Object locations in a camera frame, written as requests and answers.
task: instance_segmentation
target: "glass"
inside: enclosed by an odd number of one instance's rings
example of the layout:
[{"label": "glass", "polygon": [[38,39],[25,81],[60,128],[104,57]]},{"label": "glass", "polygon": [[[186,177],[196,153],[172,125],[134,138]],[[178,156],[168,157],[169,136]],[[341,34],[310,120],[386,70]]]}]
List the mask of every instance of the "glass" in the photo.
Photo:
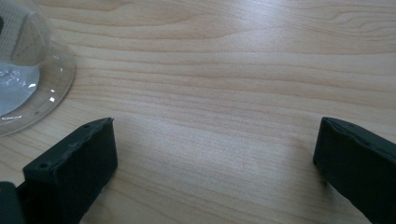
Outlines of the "glass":
[{"label": "glass", "polygon": [[72,52],[32,0],[0,0],[0,136],[46,116],[74,73]]}]

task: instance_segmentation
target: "clear plastic dome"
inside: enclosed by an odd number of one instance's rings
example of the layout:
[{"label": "clear plastic dome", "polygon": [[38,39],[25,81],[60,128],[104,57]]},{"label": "clear plastic dome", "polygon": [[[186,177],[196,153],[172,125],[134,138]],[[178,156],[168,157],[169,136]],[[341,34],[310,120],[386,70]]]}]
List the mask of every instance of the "clear plastic dome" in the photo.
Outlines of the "clear plastic dome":
[{"label": "clear plastic dome", "polygon": [[0,0],[0,136],[46,116],[73,81],[72,52],[32,0]]}]

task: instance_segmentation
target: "table surface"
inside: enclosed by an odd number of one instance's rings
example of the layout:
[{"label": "table surface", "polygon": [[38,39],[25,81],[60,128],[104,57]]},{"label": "table surface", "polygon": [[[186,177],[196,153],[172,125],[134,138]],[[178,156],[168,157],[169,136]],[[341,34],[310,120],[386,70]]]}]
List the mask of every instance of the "table surface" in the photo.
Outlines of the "table surface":
[{"label": "table surface", "polygon": [[82,223],[369,223],[312,156],[322,117],[396,142],[394,0],[40,0],[74,83],[1,138],[0,180],[113,117],[119,168]]}]

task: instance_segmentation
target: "light wood surface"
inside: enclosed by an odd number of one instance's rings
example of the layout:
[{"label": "light wood surface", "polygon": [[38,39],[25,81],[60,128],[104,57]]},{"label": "light wood surface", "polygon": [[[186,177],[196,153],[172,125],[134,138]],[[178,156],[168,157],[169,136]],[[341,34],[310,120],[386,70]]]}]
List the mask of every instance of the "light wood surface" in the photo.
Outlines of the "light wood surface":
[{"label": "light wood surface", "polygon": [[0,180],[115,118],[119,168],[82,223],[369,223],[312,163],[323,116],[396,142],[394,0],[40,0],[77,71],[0,139]]}]

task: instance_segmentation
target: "clear plastic lid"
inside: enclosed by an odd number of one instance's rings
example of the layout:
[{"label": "clear plastic lid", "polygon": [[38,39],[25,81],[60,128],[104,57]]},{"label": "clear plastic lid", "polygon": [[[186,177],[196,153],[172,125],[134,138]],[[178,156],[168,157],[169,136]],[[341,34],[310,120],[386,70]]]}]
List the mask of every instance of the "clear plastic lid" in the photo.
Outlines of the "clear plastic lid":
[{"label": "clear plastic lid", "polygon": [[0,136],[46,116],[74,73],[72,52],[32,0],[0,0]]}]

